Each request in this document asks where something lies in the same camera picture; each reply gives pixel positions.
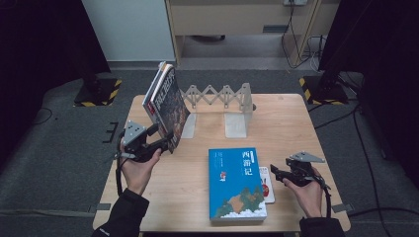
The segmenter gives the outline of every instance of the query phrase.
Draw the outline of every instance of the metal bookend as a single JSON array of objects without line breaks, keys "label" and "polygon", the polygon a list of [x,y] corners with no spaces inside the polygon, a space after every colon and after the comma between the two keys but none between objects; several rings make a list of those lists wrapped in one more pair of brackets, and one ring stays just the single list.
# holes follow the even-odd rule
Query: metal bookend
[{"label": "metal bookend", "polygon": [[[238,102],[240,113],[224,113],[225,137],[247,137],[249,121],[253,115],[253,101],[249,83],[242,84],[237,92],[233,92],[228,85],[223,86],[220,92],[216,91],[211,85],[208,85],[202,92],[198,90],[197,86],[191,85],[187,92],[181,90],[181,93],[184,101],[191,103],[193,109],[197,107],[199,100],[204,100],[209,105],[212,105],[216,100],[220,100],[223,102],[225,109],[229,108],[231,102]],[[195,130],[197,117],[195,114],[190,114],[190,116],[192,116],[191,120],[188,118],[184,127],[185,138],[192,138]]]}]

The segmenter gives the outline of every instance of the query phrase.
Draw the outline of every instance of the wall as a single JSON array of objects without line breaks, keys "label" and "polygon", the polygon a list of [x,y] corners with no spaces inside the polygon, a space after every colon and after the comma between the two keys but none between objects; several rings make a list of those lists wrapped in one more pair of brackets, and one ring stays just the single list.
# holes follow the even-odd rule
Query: wall
[{"label": "wall", "polygon": [[108,61],[174,61],[164,0],[82,0]]}]

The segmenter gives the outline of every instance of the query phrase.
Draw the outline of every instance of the blue book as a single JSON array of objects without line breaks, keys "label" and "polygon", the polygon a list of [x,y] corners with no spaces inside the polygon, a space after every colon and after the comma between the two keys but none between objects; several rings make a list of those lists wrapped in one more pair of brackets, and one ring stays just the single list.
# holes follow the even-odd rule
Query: blue book
[{"label": "blue book", "polygon": [[209,219],[267,217],[256,148],[209,149]]}]

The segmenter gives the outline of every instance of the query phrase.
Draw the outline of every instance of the hazard stripe base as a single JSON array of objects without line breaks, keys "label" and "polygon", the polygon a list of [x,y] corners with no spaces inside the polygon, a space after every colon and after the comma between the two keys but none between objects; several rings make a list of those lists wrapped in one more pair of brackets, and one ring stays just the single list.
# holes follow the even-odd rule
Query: hazard stripe base
[{"label": "hazard stripe base", "polygon": [[299,85],[309,105],[345,105],[347,99],[315,99],[304,78],[299,78]]},{"label": "hazard stripe base", "polygon": [[96,107],[96,106],[109,106],[117,96],[118,90],[120,89],[121,79],[99,79],[101,83],[101,95],[100,98],[92,96],[87,89],[83,88],[80,90],[77,98],[74,100],[74,107]]}]

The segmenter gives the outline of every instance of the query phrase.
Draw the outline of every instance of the person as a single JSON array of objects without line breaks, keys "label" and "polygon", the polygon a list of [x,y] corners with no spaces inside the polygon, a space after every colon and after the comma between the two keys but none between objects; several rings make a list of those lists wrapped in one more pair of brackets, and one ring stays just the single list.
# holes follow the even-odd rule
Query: person
[{"label": "person", "polygon": [[[312,169],[316,176],[320,176],[317,169],[314,167]],[[283,179],[283,182],[286,187],[293,191],[299,206],[301,206],[306,215],[306,218],[303,218],[299,222],[301,236],[345,236],[338,219],[321,216],[321,199],[323,190],[317,182],[311,181],[304,187],[299,187],[286,178]]]},{"label": "person", "polygon": [[[137,237],[139,225],[148,209],[149,201],[142,194],[151,178],[153,167],[160,160],[161,149],[157,149],[152,158],[144,163],[134,162],[126,158],[121,163],[126,177],[127,188],[115,202],[108,222],[98,227],[93,237]],[[313,168],[314,174],[320,176]],[[323,190],[317,182],[310,182],[298,187],[290,180],[284,184],[292,190],[304,211],[306,218],[300,222],[303,237],[340,237],[345,236],[339,220],[321,216],[321,199]]]}]

